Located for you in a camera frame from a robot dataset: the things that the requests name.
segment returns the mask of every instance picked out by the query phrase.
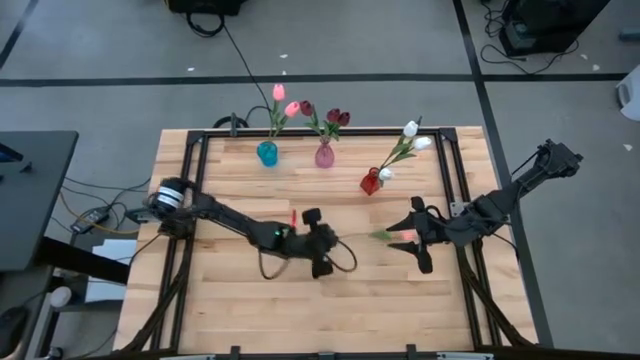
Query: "black metal frame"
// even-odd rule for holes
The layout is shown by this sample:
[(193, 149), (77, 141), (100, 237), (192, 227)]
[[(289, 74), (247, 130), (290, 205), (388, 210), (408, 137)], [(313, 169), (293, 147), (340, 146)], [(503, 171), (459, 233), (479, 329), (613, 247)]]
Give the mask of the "black metal frame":
[[(341, 134), (343, 136), (398, 136), (401, 133), (400, 128), (346, 128), (341, 130)], [(444, 141), (447, 140), (451, 144), (451, 152), (453, 154), (454, 165), (456, 169), (456, 176), (458, 178), (458, 183), (461, 187), (460, 191), (462, 194), (462, 201), (470, 201), (469, 189), (465, 177), (464, 167), (462, 164), (462, 155), (460, 153), (460, 147), (458, 144), (458, 138), (456, 134), (455, 128), (424, 128), (420, 129), (418, 132), (419, 135), (423, 136), (433, 136), (435, 138), (436, 151), (438, 153), (438, 162), (440, 164), (440, 171), (442, 176), (442, 181), (444, 184), (445, 196), (447, 199), (447, 203), (450, 204), (455, 201), (453, 185), (451, 183), (451, 174), (449, 172), (448, 162), (445, 153)], [(204, 169), (207, 162), (207, 150), (209, 141), (212, 138), (228, 138), (233, 136), (240, 136), (243, 138), (246, 137), (254, 137), (254, 138), (264, 138), (268, 135), (267, 130), (255, 130), (255, 129), (232, 129), (232, 132), (224, 131), (224, 130), (197, 130), (197, 131), (189, 131), (187, 135), (186, 141), (186, 149), (183, 158), (182, 171), (180, 176), (183, 178), (187, 178), (190, 172), (190, 165), (193, 158), (193, 152), (196, 144), (200, 144), (200, 156), (198, 158), (198, 165), (196, 171), (196, 179), (195, 183), (199, 190), (202, 190), (202, 182), (204, 177)], [(295, 137), (295, 136), (314, 136), (316, 135), (312, 130), (307, 129), (291, 129), (291, 130), (283, 130), (280, 133), (282, 137)], [(186, 239), (185, 249), (183, 252), (183, 264), (185, 266), (187, 280), (183, 283), (183, 286), (180, 288), (175, 307), (175, 314), (173, 318), (173, 326), (171, 331), (171, 340), (170, 340), (170, 348), (172, 350), (177, 350), (180, 342), (180, 332), (182, 329), (182, 320), (184, 317), (184, 304), (186, 300), (187, 293), (187, 283), (188, 283), (188, 273), (189, 268), (191, 266), (191, 258), (193, 253), (193, 239)], [(162, 273), (162, 280), (160, 284), (160, 293), (158, 297), (158, 301), (164, 298), (166, 295), (166, 291), (169, 283), (171, 282), (174, 262), (175, 262), (175, 253), (177, 251), (177, 243), (179, 240), (171, 239), (169, 241), (166, 260), (164, 264), (164, 269)], [(474, 260), (477, 264), (477, 273), (478, 278), (484, 287), (484, 289), (490, 294), (489, 284), (488, 284), (488, 276), (486, 272), (486, 267), (484, 263), (484, 256), (482, 254), (482, 246), (475, 245), (472, 247)], [(460, 268), (460, 264), (462, 261), (466, 260), (466, 253), (462, 249), (458, 249), (456, 251), (458, 266)], [(469, 328), (471, 332), (471, 338), (474, 345), (474, 348), (478, 348), (482, 346), (482, 335), (480, 333), (480, 325), (478, 321), (478, 315), (476, 310), (476, 303), (473, 297), (473, 291), (469, 284), (467, 284), (461, 275), (461, 281), (463, 285), (464, 299), (465, 299), (465, 307), (467, 310), (467, 317), (469, 320)], [(496, 326), (493, 318), (489, 313), (487, 313), (487, 318), (489, 319), (489, 329), (491, 334), (491, 344), (494, 346), (500, 346), (500, 333), (498, 327)], [(150, 349), (158, 350), (160, 347), (160, 341), (162, 337), (162, 328), (163, 326), (159, 325), (154, 331), (152, 338)], [(428, 355), (429, 357), (434, 356), (435, 353), (417, 353), (421, 356)], [(266, 357), (274, 356), (275, 354), (265, 355)], [(287, 354), (286, 357), (296, 357), (302, 356), (306, 357), (309, 354)], [(367, 353), (366, 356), (374, 356), (380, 357), (383, 356), (385, 358), (406, 358), (407, 353)]]

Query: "wooden table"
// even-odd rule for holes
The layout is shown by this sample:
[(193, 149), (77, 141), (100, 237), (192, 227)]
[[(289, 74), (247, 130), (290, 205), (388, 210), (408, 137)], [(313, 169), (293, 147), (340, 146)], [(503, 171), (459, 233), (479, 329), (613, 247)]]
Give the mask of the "wooden table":
[[(471, 196), (495, 189), (482, 128), (459, 127), (457, 133)], [(152, 188), (165, 177), (179, 175), (186, 135), (187, 130), (163, 131)], [(232, 345), (240, 345), (242, 353), (402, 352), (406, 344), (416, 344), (418, 351), (472, 349), (453, 245), (430, 247), (435, 269), (423, 275), (413, 256), (369, 237), (403, 219), (411, 196), (423, 196), (425, 203), (444, 213), (448, 207), (434, 147), (393, 165), (397, 178), (374, 196), (359, 189), (368, 168), (379, 165), (396, 140), (343, 136), (339, 143), (332, 143), (336, 162), (331, 169), (315, 167), (317, 137), (278, 139), (280, 162), (272, 169), (263, 167), (256, 157), (261, 139), (211, 140), (205, 192), (258, 220), (287, 223), (292, 209), (300, 216), (305, 209), (319, 207), (323, 222), (353, 248), (360, 265), (353, 273), (336, 272), (313, 280), (310, 262), (293, 260), (280, 278), (266, 281), (258, 270), (255, 248), (220, 226), (199, 221), (179, 352), (227, 354)], [(450, 151), (447, 158), (451, 164)], [(459, 198), (455, 176), (452, 179)], [(138, 248), (155, 236), (156, 229), (157, 224), (141, 228)], [(510, 236), (504, 228), (499, 234)], [(167, 241), (160, 238), (133, 264), (114, 349), (132, 339), (157, 303)], [(339, 264), (351, 264), (343, 249), (331, 254)], [(484, 256), (496, 303), (522, 335), (536, 341), (513, 249), (489, 237)], [(181, 256), (176, 259), (177, 268)], [(267, 256), (267, 273), (280, 261)], [(477, 304), (488, 343), (486, 318), (481, 303)], [(169, 343), (172, 316), (170, 309), (164, 346)]]

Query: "vase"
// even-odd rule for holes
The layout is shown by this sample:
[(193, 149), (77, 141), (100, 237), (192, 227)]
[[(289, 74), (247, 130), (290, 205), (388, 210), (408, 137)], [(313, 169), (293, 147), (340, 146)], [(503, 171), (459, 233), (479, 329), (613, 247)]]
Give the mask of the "vase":
[(263, 141), (256, 149), (262, 165), (274, 167), (278, 163), (278, 146), (273, 141)]
[(316, 166), (319, 168), (328, 169), (333, 166), (335, 155), (333, 154), (331, 145), (329, 145), (330, 141), (331, 138), (329, 137), (320, 137), (320, 146), (318, 147), (318, 151), (316, 151)]
[(378, 179), (378, 168), (369, 169), (369, 173), (362, 178), (360, 187), (367, 195), (371, 196), (374, 192), (380, 190), (380, 179)]

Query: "floor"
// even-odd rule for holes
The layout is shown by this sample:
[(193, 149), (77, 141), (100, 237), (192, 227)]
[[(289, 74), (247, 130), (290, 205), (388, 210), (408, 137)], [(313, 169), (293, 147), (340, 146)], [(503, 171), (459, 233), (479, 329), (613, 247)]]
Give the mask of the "floor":
[[(499, 9), (502, 1), (490, 4)], [(484, 126), (502, 182), (547, 138), (582, 153), (577, 176), (522, 202), (528, 265), (542, 296), (534, 306), (544, 308), (556, 347), (640, 353), (640, 125), (619, 113), (614, 97), (617, 80), (640, 63), (640, 45), (617, 39), (619, 28), (637, 26), (640, 3), (612, 0), (580, 48), (537, 81), (514, 76), (510, 65), (469, 61), (494, 43), (484, 13), (479, 0), (249, 0), (227, 26), (265, 91), (287, 83), (292, 98), (349, 110), (354, 126), (401, 125), (417, 115), (424, 125)], [(141, 183), (161, 129), (209, 127), (261, 102), (230, 39), (195, 36), (160, 0), (4, 0), (5, 43), (0, 131), (78, 131), (69, 176), (83, 182)], [(523, 66), (535, 70), (549, 58), (531, 56)], [(252, 126), (267, 121), (251, 117)], [(124, 197), (131, 207), (141, 199)], [(99, 205), (79, 195), (69, 202), (78, 210)], [(72, 222), (61, 207), (54, 216)], [(69, 237), (54, 222), (48, 233)], [(117, 317), (67, 316), (54, 342), (69, 356), (91, 350)]]

